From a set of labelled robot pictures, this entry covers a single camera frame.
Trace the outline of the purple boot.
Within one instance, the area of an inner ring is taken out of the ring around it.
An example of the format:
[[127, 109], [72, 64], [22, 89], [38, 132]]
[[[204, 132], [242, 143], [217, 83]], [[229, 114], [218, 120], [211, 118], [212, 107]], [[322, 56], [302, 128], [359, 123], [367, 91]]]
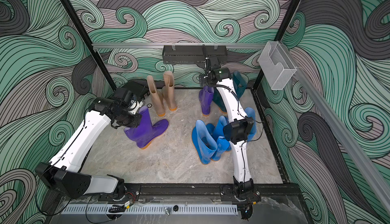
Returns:
[[208, 116], [211, 111], [211, 103], [213, 101], [214, 96], [214, 88], [205, 86], [199, 92], [199, 101], [201, 104], [202, 114]]
[[140, 109], [139, 113], [142, 115], [139, 126], [126, 127], [123, 131], [130, 140], [136, 142], [137, 147], [145, 149], [154, 138], [167, 130], [169, 122], [166, 119], [162, 119], [152, 124], [149, 108], [145, 106]]

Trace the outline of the teal boot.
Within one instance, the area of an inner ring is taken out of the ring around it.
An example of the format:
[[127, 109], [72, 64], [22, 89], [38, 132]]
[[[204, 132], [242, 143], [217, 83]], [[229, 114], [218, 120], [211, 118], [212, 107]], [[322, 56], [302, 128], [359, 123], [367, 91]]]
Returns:
[[233, 72], [233, 85], [234, 85], [237, 98], [240, 99], [247, 88], [247, 82], [242, 77], [239, 71]]
[[226, 108], [223, 99], [217, 88], [214, 88], [213, 102], [220, 108], [222, 113], [226, 113]]

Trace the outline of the beige boot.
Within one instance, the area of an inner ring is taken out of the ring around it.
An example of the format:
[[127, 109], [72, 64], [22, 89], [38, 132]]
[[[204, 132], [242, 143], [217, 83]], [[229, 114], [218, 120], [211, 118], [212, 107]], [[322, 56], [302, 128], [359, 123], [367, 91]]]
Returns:
[[160, 91], [158, 91], [156, 84], [154, 82], [154, 78], [151, 75], [147, 76], [147, 84], [151, 96], [152, 105], [159, 117], [163, 117], [165, 115], [165, 107], [163, 103], [163, 95]]
[[171, 111], [177, 109], [177, 103], [175, 100], [175, 81], [172, 71], [164, 72], [164, 87], [162, 88], [162, 95], [166, 100], [167, 106]]

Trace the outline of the blue boot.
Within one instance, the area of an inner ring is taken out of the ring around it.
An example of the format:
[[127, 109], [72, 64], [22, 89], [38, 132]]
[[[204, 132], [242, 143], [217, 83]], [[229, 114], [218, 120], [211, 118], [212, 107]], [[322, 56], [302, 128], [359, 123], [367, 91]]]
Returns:
[[252, 120], [249, 120], [252, 127], [247, 138], [248, 141], [251, 141], [257, 133], [256, 112], [251, 107], [245, 108], [244, 111], [247, 114], [247, 117], [252, 118]]
[[223, 134], [223, 128], [227, 124], [227, 118], [224, 116], [220, 116], [216, 126], [214, 126], [212, 123], [206, 125], [208, 132], [217, 143], [217, 150], [211, 158], [213, 161], [219, 161], [224, 152], [231, 151], [230, 143]]
[[192, 131], [192, 142], [197, 150], [202, 164], [207, 165], [217, 151], [217, 143], [213, 139], [209, 128], [201, 121], [196, 121], [196, 126]]

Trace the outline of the blue boot front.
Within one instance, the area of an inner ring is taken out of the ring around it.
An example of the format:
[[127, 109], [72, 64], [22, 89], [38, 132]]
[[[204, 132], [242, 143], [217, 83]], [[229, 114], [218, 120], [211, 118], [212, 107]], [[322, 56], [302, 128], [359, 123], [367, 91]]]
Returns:
[[231, 151], [230, 143], [223, 134], [223, 128], [227, 124], [227, 118], [224, 116], [220, 116], [216, 126], [214, 126], [212, 123], [206, 125], [208, 132], [217, 143], [217, 150], [211, 158], [213, 161], [219, 161], [224, 152]]

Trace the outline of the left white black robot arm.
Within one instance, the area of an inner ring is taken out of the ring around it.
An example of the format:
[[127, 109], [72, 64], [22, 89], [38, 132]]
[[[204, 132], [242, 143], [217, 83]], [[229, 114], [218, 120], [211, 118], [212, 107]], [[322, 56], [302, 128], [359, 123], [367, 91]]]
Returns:
[[39, 163], [36, 174], [45, 186], [70, 199], [83, 195], [109, 194], [116, 201], [125, 196], [122, 178], [80, 173], [83, 162], [100, 133], [111, 126], [117, 129], [137, 127], [144, 100], [126, 88], [118, 88], [109, 98], [96, 98], [84, 113], [84, 119], [62, 149], [48, 162]]

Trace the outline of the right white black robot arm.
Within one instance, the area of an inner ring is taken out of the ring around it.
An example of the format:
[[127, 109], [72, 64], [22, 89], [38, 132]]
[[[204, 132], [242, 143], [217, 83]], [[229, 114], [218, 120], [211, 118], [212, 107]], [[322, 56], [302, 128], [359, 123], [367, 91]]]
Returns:
[[209, 115], [214, 92], [218, 91], [224, 103], [227, 117], [221, 117], [215, 127], [197, 120], [193, 129], [193, 144], [203, 164], [218, 161], [222, 154], [231, 149], [234, 161], [233, 191], [243, 201], [254, 190], [247, 159], [247, 143], [254, 137], [252, 130], [256, 120], [246, 114], [234, 88], [234, 81], [228, 68], [221, 67], [218, 56], [208, 54], [202, 45], [205, 58], [205, 73], [200, 76], [203, 86], [199, 92], [202, 113]]

